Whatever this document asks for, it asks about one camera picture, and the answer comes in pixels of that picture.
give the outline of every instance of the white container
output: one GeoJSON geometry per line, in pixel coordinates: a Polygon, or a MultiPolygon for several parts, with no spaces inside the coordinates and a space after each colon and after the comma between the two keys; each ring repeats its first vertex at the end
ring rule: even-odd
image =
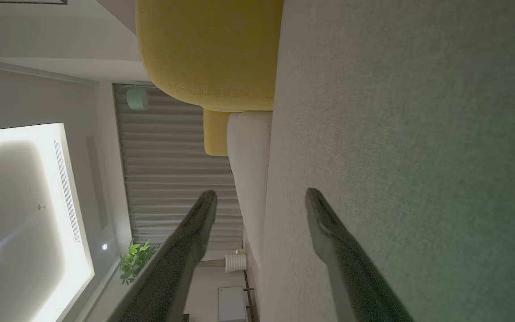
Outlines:
{"type": "Polygon", "coordinates": [[[243,290],[241,287],[218,289],[218,321],[246,321],[243,290]]]}
{"type": "Polygon", "coordinates": [[[226,254],[225,255],[225,272],[243,271],[248,268],[248,256],[246,254],[226,254]]]}

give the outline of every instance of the gray fabric upholstery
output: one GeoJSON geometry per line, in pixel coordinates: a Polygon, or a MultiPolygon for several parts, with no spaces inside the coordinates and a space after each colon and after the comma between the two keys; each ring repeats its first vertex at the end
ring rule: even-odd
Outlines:
{"type": "Polygon", "coordinates": [[[307,187],[416,321],[515,321],[515,0],[286,0],[261,318],[334,321],[307,187]]]}

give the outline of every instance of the sofa armrest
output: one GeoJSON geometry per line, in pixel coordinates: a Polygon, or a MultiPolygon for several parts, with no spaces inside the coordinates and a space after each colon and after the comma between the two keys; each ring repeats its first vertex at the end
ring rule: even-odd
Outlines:
{"type": "Polygon", "coordinates": [[[227,157],[227,128],[229,113],[204,108],[204,149],[208,155],[227,157]]]}
{"type": "Polygon", "coordinates": [[[244,220],[245,236],[257,273],[263,267],[263,227],[270,164],[273,112],[232,114],[228,123],[228,157],[244,220]]]}
{"type": "Polygon", "coordinates": [[[152,82],[220,112],[273,110],[283,0],[137,0],[152,82]]]}

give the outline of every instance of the linear vent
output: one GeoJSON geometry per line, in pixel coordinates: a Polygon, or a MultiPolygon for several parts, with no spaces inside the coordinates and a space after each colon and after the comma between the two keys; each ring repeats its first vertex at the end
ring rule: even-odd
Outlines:
{"type": "Polygon", "coordinates": [[[65,166],[65,158],[63,157],[63,149],[61,142],[55,140],[55,153],[57,153],[57,161],[59,162],[59,171],[61,172],[61,183],[63,184],[63,192],[65,193],[65,201],[69,211],[69,219],[73,229],[73,235],[76,242],[80,242],[80,231],[78,229],[77,214],[75,213],[75,206],[73,203],[73,196],[71,195],[71,188],[69,187],[69,178],[65,166]]]}

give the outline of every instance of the ceiling cove lighting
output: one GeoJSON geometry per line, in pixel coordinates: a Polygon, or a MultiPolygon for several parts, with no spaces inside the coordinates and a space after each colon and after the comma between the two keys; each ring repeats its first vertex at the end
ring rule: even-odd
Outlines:
{"type": "Polygon", "coordinates": [[[53,293],[42,303],[31,322],[62,320],[76,298],[94,277],[89,247],[80,216],[80,206],[70,168],[63,124],[18,127],[0,130],[0,143],[28,140],[37,146],[53,204],[65,263],[64,274],[53,293]]]}

